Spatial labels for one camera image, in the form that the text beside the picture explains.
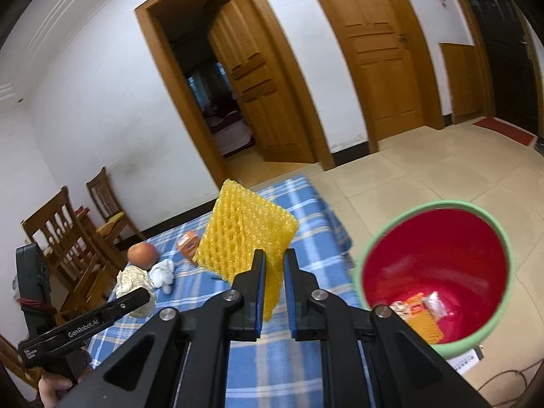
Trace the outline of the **person's left hand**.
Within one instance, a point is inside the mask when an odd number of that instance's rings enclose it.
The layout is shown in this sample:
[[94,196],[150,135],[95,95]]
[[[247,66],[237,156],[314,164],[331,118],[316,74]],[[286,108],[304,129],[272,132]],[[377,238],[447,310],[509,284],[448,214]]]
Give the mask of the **person's left hand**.
[[74,386],[69,378],[44,372],[38,383],[38,393],[44,408],[53,408]]

